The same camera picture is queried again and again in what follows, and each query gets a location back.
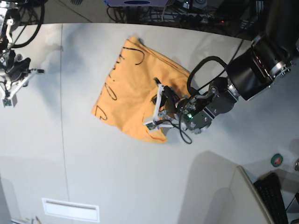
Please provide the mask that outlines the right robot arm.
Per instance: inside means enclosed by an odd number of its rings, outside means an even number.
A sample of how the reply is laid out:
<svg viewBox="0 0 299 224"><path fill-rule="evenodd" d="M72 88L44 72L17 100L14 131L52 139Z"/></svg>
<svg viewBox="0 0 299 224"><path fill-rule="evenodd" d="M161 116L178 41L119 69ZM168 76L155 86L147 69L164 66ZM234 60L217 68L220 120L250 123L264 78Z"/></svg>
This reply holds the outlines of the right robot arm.
<svg viewBox="0 0 299 224"><path fill-rule="evenodd" d="M16 54L15 49L28 46L37 36L45 16L45 0L2 0L0 2L0 101L3 107L15 107L17 92L29 80L44 74L43 69L30 68L31 59ZM22 44L16 42L28 25L37 27Z"/></svg>

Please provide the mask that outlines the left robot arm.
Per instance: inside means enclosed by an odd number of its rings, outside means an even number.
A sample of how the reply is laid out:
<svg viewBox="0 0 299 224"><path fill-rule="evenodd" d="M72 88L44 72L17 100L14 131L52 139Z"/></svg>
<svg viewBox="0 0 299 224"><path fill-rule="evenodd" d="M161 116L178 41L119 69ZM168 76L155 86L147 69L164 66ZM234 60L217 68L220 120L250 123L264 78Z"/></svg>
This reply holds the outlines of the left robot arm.
<svg viewBox="0 0 299 224"><path fill-rule="evenodd" d="M192 70L186 83L189 97L179 97L171 87L156 79L154 112L143 124L150 132L163 127L176 128L184 142L191 144L187 131L201 133L216 116L231 111L239 98L250 100L287 73L299 56L298 38L298 1L273 0L263 32L243 54L229 63L217 56L208 56ZM206 84L207 91L200 93L191 86L192 79L211 61L219 63L227 76L215 77Z"/></svg>

